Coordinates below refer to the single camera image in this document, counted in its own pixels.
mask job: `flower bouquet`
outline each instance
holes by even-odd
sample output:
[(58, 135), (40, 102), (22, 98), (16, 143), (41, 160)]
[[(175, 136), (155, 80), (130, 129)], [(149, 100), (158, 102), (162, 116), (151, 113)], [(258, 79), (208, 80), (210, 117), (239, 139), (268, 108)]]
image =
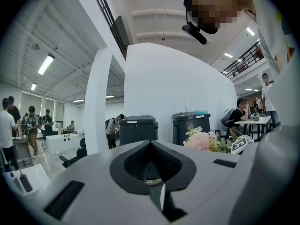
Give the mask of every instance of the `flower bouquet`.
[(190, 124), (186, 135), (188, 135), (188, 139), (183, 141), (184, 147), (224, 153), (228, 150), (224, 138), (219, 141), (217, 135), (213, 131), (210, 131), (209, 133), (202, 132), (201, 126), (193, 128), (193, 125)]

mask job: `trash bin lid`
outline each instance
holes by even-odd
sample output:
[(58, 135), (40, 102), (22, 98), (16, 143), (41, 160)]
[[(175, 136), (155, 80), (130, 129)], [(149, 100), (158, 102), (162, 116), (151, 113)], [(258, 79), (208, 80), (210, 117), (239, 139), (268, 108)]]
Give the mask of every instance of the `trash bin lid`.
[(119, 121), (119, 124), (128, 124), (128, 123), (155, 123), (156, 118), (150, 115), (142, 115), (142, 116), (132, 116), (126, 117)]
[(180, 113), (176, 113), (172, 116), (173, 120), (190, 120), (190, 119), (196, 119), (196, 118), (209, 118), (210, 114), (206, 114), (206, 115), (200, 115), (200, 116), (196, 116), (195, 112), (182, 112)]

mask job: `white table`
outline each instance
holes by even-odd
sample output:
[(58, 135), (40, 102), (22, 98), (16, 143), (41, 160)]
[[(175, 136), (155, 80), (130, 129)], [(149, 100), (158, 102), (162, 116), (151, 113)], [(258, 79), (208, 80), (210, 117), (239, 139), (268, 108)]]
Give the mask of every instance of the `white table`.
[[(20, 171), (13, 171), (12, 172), (14, 176), (16, 176), (18, 179), (20, 178)], [(27, 179), (32, 187), (32, 191), (26, 193), (24, 189), (24, 196), (31, 199), (32, 196), (43, 186), (47, 185), (50, 181), (49, 177), (43, 170), (41, 164), (37, 164), (33, 167), (28, 167), (22, 169), (22, 173), (26, 174)], [(5, 179), (10, 179), (10, 172), (3, 173), (3, 177)]]
[(261, 125), (265, 125), (270, 121), (271, 117), (260, 117), (259, 121), (254, 121), (254, 120), (247, 120), (247, 121), (238, 121), (235, 122), (234, 124), (244, 124), (244, 132), (243, 134), (246, 133), (246, 127), (247, 125), (257, 125), (257, 138), (259, 138), (260, 135), (260, 126)]
[(72, 148), (78, 148), (80, 139), (79, 135), (70, 133), (47, 136), (46, 141), (48, 150), (53, 155), (57, 155)]

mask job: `ceiling light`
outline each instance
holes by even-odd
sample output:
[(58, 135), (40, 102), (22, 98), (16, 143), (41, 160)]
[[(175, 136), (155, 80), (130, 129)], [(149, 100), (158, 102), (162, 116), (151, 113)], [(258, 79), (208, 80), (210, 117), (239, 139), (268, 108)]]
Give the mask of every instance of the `ceiling light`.
[(34, 82), (31, 86), (31, 90), (34, 91), (36, 87), (37, 87), (37, 84)]
[(254, 33), (250, 28), (247, 28), (246, 30), (247, 30), (252, 36), (255, 35), (255, 33)]
[(76, 100), (76, 101), (73, 101), (74, 103), (80, 103), (80, 102), (84, 102), (84, 99), (79, 99), (79, 100)]
[(45, 61), (42, 64), (42, 66), (40, 67), (38, 73), (43, 75), (44, 72), (46, 71), (47, 67), (49, 67), (49, 65), (53, 62), (54, 58), (55, 57), (53, 55), (48, 54), (48, 56), (46, 57)]
[(225, 53), (224, 55), (227, 56), (227, 57), (232, 58), (232, 55), (230, 55), (230, 54), (228, 54), (228, 53)]

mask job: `black panel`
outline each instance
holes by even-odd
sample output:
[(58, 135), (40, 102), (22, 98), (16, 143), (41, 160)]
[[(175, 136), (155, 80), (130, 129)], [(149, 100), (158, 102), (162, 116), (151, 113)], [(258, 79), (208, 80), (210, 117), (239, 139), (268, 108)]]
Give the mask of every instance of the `black panel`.
[(235, 168), (236, 166), (235, 162), (229, 162), (221, 159), (216, 159), (215, 161), (213, 161), (213, 163), (226, 166), (226, 167), (231, 167), (231, 168)]
[(61, 219), (62, 215), (77, 197), (83, 186), (84, 183), (82, 182), (71, 181), (44, 211), (58, 220)]
[(125, 191), (149, 195), (150, 189), (145, 180), (150, 163), (165, 183), (166, 192), (185, 189), (196, 174), (193, 160), (156, 141), (145, 141), (117, 156), (111, 163), (110, 173)]

